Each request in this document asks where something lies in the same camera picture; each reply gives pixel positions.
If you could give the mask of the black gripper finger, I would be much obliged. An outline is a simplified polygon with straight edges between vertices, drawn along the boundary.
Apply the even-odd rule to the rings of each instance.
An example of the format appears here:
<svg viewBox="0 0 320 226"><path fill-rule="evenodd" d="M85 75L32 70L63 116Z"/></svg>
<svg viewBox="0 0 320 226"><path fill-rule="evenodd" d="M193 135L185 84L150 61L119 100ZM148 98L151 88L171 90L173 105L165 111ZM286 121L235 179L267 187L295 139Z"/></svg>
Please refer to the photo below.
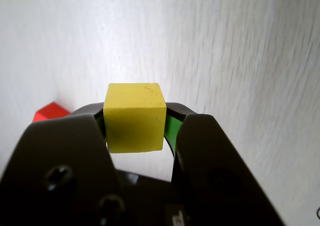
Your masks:
<svg viewBox="0 0 320 226"><path fill-rule="evenodd" d="M103 104L31 123L0 181L1 225L129 225Z"/></svg>
<svg viewBox="0 0 320 226"><path fill-rule="evenodd" d="M281 217L216 119L180 103L175 165L191 225L283 225Z"/></svg>

